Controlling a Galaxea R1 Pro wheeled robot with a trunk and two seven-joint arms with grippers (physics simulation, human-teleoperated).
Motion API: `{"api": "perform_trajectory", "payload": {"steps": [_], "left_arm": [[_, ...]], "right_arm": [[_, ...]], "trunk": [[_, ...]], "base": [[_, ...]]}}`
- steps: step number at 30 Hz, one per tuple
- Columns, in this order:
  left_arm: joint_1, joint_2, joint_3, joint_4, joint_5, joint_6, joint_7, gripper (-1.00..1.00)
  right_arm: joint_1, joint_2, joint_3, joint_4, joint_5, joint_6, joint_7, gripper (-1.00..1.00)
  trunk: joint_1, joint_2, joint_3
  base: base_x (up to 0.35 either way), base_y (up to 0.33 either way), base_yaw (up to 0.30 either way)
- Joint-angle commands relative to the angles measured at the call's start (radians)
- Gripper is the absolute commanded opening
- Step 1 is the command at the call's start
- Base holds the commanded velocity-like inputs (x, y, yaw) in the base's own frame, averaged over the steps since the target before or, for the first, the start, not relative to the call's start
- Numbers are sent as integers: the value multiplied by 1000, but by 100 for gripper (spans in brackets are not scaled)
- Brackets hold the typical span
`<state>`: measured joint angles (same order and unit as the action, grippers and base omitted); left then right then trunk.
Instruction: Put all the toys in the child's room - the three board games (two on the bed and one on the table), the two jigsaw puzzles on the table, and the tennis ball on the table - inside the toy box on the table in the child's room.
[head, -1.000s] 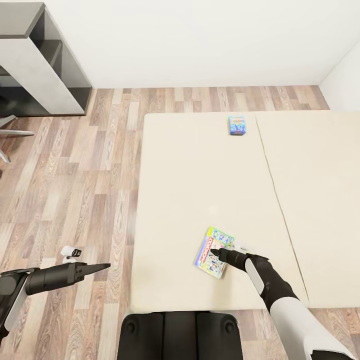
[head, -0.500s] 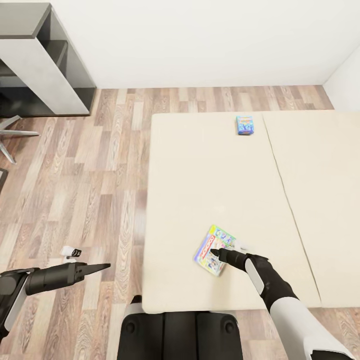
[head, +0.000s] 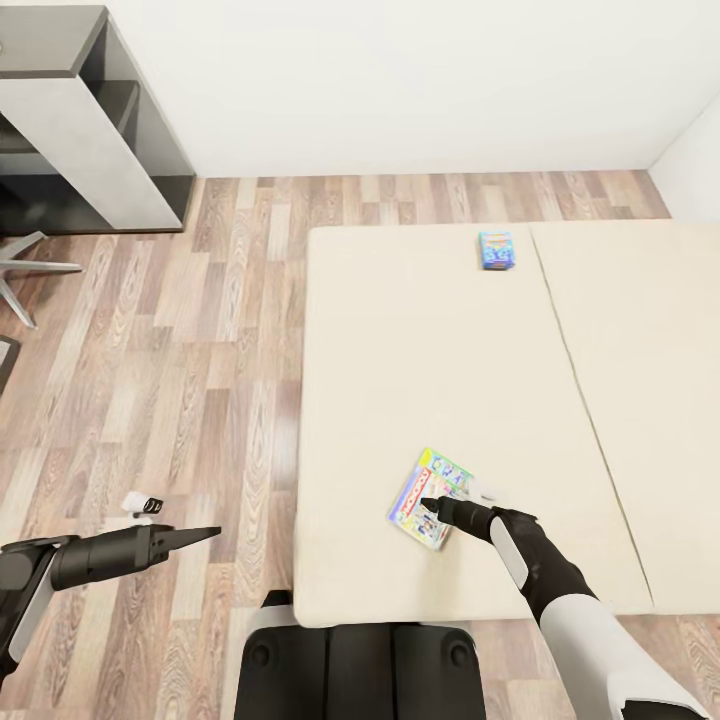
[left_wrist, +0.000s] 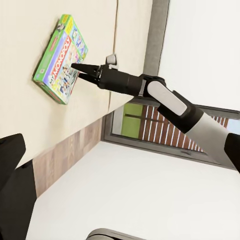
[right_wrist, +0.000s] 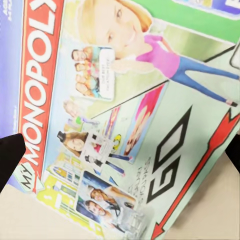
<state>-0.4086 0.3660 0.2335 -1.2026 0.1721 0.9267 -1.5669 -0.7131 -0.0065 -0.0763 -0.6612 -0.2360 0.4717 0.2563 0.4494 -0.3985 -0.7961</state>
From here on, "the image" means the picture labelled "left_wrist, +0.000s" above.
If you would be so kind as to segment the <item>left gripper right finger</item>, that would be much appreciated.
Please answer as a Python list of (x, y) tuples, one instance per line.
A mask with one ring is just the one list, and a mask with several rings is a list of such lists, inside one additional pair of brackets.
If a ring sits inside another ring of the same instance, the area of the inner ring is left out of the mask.
[(240, 173), (240, 135), (229, 133), (227, 135), (224, 151), (234, 164), (235, 170)]

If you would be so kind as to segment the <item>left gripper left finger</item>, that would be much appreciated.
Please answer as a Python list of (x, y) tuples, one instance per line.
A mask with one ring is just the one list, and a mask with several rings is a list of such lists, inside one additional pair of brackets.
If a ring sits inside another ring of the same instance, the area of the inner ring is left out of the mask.
[(0, 138), (0, 193), (26, 153), (22, 133)]

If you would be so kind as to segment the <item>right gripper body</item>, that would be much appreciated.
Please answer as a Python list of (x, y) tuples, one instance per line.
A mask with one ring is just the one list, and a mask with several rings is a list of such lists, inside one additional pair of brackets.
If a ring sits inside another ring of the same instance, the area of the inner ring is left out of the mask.
[(109, 65), (103, 64), (99, 80), (99, 88), (125, 94), (129, 78), (129, 73), (110, 69)]

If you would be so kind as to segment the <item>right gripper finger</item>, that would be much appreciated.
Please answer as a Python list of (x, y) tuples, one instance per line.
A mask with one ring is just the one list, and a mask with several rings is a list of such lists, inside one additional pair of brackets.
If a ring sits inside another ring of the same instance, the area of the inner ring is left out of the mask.
[(71, 67), (85, 74), (98, 77), (98, 76), (101, 76), (103, 64), (93, 65), (93, 64), (84, 64), (84, 63), (72, 63)]
[(88, 73), (80, 72), (78, 75), (79, 78), (82, 78), (86, 81), (96, 84), (99, 87), (100, 76), (96, 77)]

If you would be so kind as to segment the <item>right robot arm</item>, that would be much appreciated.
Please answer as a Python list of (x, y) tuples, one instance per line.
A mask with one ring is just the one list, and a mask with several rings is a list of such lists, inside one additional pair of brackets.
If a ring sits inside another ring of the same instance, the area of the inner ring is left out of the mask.
[[(224, 150), (227, 136), (231, 132), (177, 91), (169, 90), (163, 77), (147, 74), (136, 76), (119, 71), (117, 53), (107, 56), (105, 64), (72, 63), (71, 67), (81, 71), (79, 78), (96, 84), (100, 89), (158, 102), (160, 106), (157, 111), (210, 158), (229, 169), (235, 168)], [(141, 97), (139, 93), (143, 80), (146, 83)]]

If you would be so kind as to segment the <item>board game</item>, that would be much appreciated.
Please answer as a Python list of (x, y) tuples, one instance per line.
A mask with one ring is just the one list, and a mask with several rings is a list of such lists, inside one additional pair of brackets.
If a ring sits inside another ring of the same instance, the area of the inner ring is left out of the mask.
[(81, 72), (71, 65), (83, 64), (87, 52), (73, 16), (62, 14), (33, 79), (59, 104), (67, 105)]

